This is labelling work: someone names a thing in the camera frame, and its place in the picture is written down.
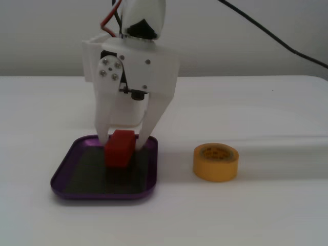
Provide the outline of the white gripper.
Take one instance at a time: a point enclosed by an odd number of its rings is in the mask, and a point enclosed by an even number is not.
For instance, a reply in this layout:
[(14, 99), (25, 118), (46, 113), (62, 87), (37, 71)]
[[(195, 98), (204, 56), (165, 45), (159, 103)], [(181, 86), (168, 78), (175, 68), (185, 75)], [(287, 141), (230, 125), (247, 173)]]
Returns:
[(94, 79), (96, 99), (95, 129), (99, 142), (108, 141), (111, 116), (125, 71), (128, 87), (149, 92), (136, 149), (140, 150), (173, 99), (179, 72), (179, 58), (154, 41), (135, 38), (110, 38), (102, 44), (116, 56), (105, 56), (97, 66)]

